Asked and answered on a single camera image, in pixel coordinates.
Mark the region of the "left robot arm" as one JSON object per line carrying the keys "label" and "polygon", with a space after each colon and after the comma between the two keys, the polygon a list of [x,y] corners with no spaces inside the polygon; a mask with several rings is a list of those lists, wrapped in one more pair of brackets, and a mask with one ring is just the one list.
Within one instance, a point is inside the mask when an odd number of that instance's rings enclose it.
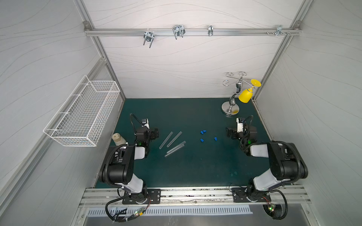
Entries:
{"label": "left robot arm", "polygon": [[113,148],[105,158],[99,173],[99,181],[110,187],[122,189],[126,195],[136,202],[144,202],[148,197],[145,182],[134,174],[134,163],[148,157],[151,141],[159,138],[158,129],[151,129],[148,119],[139,120],[130,114],[130,121],[136,120],[140,127],[135,128],[135,142],[121,144]]}

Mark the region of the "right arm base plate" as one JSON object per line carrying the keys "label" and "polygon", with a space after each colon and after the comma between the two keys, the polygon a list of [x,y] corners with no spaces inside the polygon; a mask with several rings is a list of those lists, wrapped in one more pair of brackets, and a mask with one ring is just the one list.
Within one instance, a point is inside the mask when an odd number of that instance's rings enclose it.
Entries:
{"label": "right arm base plate", "polygon": [[233,202],[246,203],[246,202],[264,202],[271,201],[269,195],[266,192],[258,191],[249,187],[232,187],[230,188],[232,193]]}

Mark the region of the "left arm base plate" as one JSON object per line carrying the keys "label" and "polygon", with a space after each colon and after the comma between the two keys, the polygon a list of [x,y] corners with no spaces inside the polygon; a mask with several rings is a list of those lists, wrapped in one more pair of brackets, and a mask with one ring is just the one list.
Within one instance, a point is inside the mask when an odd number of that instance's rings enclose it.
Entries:
{"label": "left arm base plate", "polygon": [[140,193],[130,194],[122,200],[124,205],[160,204],[160,189],[143,189]]}

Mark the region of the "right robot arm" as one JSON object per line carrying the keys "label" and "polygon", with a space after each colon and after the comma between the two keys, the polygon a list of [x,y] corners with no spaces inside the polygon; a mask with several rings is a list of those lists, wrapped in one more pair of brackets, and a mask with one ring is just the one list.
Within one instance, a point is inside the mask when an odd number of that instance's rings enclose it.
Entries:
{"label": "right robot arm", "polygon": [[256,202],[280,186],[307,178],[309,172],[294,143],[275,140],[258,143],[256,127],[251,125],[253,118],[252,115],[237,118],[236,128],[225,129],[227,137],[239,141],[239,148],[244,154],[269,161],[269,169],[252,178],[243,192],[251,202]]}

